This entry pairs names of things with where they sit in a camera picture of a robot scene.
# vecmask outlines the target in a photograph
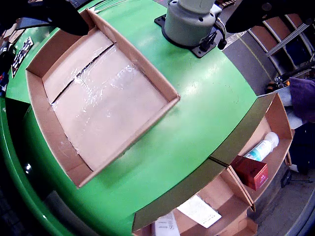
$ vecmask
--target black mounting bracket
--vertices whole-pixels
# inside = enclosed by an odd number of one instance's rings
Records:
[[[165,30],[164,30],[165,19],[166,19],[166,14],[160,17],[157,17],[156,19],[154,19],[154,22],[158,24],[159,26],[161,26],[162,34],[167,39],[167,41],[174,44],[175,46],[190,50],[198,58],[202,58],[204,55],[206,55],[208,52],[210,52],[212,49],[216,47],[217,44],[214,42],[214,40],[217,36],[217,29],[215,28],[215,26],[212,27],[209,35],[201,44],[199,44],[196,47],[188,47],[188,46],[184,46],[184,45],[174,42],[172,39],[170,39],[166,35]]]

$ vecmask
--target cardboard box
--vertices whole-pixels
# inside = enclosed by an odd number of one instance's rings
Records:
[[[280,142],[264,159],[269,178],[254,191],[242,184],[231,163],[237,155],[243,156],[251,150],[270,131],[277,133]],[[279,96],[269,94],[258,98],[233,132],[199,168],[136,212],[132,232],[136,236],[145,236],[145,226],[173,210],[182,236],[255,235],[257,225],[247,218],[247,209],[255,210],[254,203],[276,175],[291,142],[291,129]],[[195,194],[222,216],[208,229],[175,209]]]
[[[266,163],[237,156],[231,166],[242,183],[253,190],[259,189],[268,179],[268,165]]]
[[[26,70],[36,120],[54,157],[81,187],[180,99],[166,78],[90,10],[83,37],[56,32]]]

